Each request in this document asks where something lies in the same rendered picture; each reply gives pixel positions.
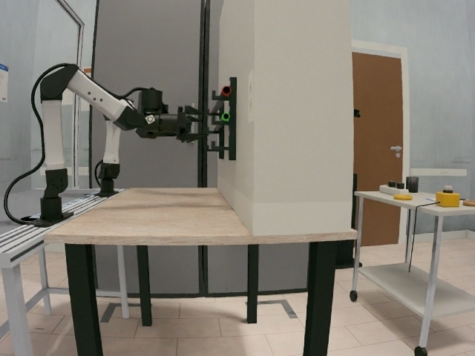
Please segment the beige wall panel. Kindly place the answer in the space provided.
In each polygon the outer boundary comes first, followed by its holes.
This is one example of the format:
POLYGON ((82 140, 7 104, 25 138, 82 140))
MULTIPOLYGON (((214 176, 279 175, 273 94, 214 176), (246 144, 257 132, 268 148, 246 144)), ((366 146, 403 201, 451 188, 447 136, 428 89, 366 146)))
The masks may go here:
POLYGON ((218 96, 231 38, 236 160, 217 152, 217 188, 252 236, 350 232, 349 0, 227 0, 218 96))

